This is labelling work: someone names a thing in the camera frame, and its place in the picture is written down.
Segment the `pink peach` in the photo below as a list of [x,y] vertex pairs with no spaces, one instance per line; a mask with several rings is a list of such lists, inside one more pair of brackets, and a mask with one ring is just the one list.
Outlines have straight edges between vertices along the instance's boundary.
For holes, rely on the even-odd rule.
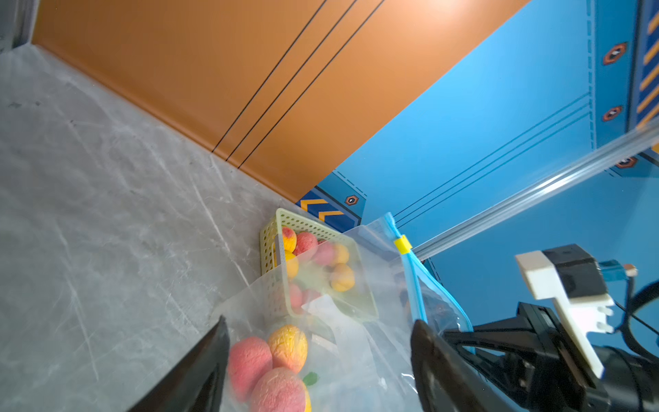
[[304,412],[311,410],[311,400],[303,380],[293,371],[278,367],[259,379],[249,408],[257,412]]
[[232,346],[228,357],[228,377],[235,398],[245,403],[259,379],[273,368],[269,345],[257,336]]

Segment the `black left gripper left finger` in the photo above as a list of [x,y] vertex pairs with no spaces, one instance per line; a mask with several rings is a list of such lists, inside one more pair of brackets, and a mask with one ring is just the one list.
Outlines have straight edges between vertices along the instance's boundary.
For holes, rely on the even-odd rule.
[[129,411],[218,412],[230,347],[227,321],[221,316],[184,358]]

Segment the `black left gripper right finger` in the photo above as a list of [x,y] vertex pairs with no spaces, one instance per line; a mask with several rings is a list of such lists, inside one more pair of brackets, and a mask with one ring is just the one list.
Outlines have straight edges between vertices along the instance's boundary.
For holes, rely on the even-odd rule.
[[410,344],[415,387],[424,411],[510,409],[426,322],[415,321]]

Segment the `clear zip-top bag blue zipper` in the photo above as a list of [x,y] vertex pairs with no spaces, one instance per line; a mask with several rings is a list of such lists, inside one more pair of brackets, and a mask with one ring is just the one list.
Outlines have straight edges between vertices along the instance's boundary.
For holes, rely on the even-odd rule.
[[471,331],[451,293],[385,215],[340,233],[278,209],[259,235],[262,274],[216,309],[231,343],[304,335],[314,411],[417,411],[410,339]]

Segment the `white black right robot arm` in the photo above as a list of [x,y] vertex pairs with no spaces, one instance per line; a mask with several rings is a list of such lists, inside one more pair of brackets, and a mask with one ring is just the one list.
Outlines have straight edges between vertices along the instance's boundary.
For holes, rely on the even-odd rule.
[[658,298],[658,284],[637,294],[633,281],[618,331],[628,351],[594,348],[602,362],[595,376],[588,362],[548,307],[518,305],[516,317],[475,327],[449,330],[444,339],[471,367],[519,407],[528,411],[656,411],[658,360],[638,344],[629,321]]

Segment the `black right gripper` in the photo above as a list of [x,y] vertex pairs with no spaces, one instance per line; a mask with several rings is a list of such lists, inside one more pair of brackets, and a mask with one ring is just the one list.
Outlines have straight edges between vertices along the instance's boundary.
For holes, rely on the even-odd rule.
[[609,411],[612,401],[554,312],[519,303],[513,318],[446,331],[482,378],[528,411]]

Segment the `yellow peach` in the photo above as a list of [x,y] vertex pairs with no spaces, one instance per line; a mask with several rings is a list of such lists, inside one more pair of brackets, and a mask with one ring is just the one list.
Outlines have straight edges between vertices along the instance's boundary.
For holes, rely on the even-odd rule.
[[267,344],[274,368],[284,367],[298,374],[305,367],[309,345],[307,336],[297,326],[282,326],[270,334]]

